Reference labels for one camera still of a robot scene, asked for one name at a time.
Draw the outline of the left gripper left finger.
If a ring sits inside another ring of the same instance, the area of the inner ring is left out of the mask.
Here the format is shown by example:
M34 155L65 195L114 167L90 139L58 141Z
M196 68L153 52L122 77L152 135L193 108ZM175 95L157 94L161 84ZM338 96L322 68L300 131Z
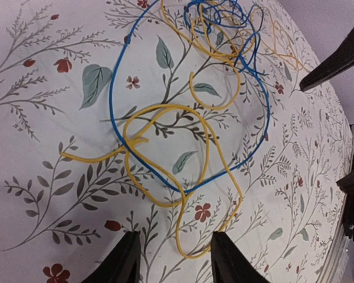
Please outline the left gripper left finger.
M82 283L138 283L140 259L140 233L126 232L103 262Z

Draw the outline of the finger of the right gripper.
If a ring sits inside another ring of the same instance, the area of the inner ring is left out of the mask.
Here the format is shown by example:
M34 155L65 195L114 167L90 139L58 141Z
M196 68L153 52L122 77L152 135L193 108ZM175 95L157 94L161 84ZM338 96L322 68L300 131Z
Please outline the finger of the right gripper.
M301 80L300 90L307 91L315 88L353 66L354 27L337 50Z

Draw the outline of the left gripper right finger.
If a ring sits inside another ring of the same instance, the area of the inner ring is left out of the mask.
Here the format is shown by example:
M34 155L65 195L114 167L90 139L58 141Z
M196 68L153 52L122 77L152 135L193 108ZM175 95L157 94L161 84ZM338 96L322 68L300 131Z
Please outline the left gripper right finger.
M213 232L211 268L214 283L269 283L225 232Z

